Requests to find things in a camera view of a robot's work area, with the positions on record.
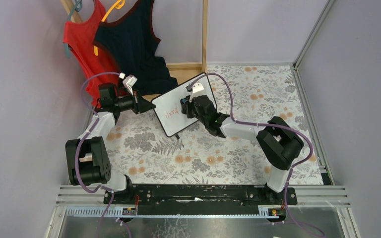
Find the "small white whiteboard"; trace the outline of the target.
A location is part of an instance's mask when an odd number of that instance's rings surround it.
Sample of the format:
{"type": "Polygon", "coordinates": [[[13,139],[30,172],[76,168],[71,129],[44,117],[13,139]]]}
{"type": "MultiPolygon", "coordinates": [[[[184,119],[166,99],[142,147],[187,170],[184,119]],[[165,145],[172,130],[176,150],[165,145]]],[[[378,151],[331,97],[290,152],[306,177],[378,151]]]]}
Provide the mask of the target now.
{"type": "Polygon", "coordinates": [[[203,85],[204,93],[213,102],[214,107],[217,107],[210,84],[212,77],[206,76],[204,73],[194,76],[169,92],[151,100],[151,103],[155,105],[154,112],[167,137],[172,137],[197,122],[197,119],[189,119],[185,114],[182,114],[180,100],[191,95],[191,92],[188,92],[186,87],[199,77],[202,77],[202,79],[198,83],[203,85]]]}

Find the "blue whiteboard eraser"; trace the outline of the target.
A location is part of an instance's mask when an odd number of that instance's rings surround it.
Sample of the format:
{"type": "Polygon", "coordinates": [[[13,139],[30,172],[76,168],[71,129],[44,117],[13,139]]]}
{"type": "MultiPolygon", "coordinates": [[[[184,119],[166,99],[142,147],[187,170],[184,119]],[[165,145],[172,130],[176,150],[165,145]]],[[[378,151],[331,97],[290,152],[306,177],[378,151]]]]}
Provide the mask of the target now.
{"type": "Polygon", "coordinates": [[[186,98],[183,98],[180,100],[181,105],[187,105],[189,103],[189,100],[186,98]]]}

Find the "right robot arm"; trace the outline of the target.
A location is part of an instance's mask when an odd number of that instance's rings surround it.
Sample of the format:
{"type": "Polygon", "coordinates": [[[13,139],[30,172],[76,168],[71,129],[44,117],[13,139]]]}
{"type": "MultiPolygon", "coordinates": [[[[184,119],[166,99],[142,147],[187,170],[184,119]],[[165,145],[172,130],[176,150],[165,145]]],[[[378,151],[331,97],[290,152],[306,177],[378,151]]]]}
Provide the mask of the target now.
{"type": "Polygon", "coordinates": [[[206,95],[180,100],[182,114],[197,119],[205,129],[217,137],[237,137],[257,143],[271,164],[266,185],[280,193],[286,184],[293,161],[299,156],[304,143],[295,130],[280,117],[273,117],[267,124],[236,121],[228,114],[217,111],[206,95]]]}

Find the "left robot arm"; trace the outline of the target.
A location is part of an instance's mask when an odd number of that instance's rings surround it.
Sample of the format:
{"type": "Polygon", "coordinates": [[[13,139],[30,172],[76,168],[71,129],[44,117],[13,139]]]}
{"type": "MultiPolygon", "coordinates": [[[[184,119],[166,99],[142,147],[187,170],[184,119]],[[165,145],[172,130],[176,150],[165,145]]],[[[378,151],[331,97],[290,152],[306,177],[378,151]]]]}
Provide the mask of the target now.
{"type": "Polygon", "coordinates": [[[72,185],[79,185],[88,193],[96,193],[99,189],[114,193],[126,190],[127,178],[124,175],[111,178],[112,167],[105,145],[107,136],[122,112],[140,114],[156,106],[138,91],[119,97],[113,83],[102,84],[98,89],[100,97],[97,107],[92,108],[89,126],[77,139],[65,144],[68,175],[72,185]]]}

